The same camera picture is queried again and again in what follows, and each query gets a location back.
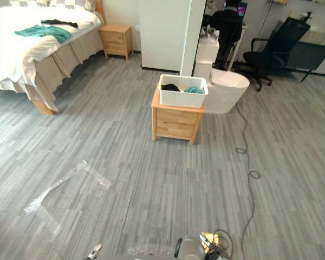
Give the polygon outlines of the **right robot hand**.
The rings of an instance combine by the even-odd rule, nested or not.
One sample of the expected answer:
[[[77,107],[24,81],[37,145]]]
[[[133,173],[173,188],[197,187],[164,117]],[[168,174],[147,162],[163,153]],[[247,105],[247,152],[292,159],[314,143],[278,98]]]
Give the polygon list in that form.
[[[209,232],[202,232],[199,238],[205,253],[211,252],[220,243],[219,236]]]

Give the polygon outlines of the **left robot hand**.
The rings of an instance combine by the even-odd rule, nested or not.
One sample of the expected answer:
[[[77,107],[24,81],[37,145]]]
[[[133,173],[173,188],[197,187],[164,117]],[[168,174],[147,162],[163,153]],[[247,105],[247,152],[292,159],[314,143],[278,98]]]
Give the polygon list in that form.
[[[84,260],[96,259],[98,253],[102,248],[102,244],[98,244],[85,258]]]

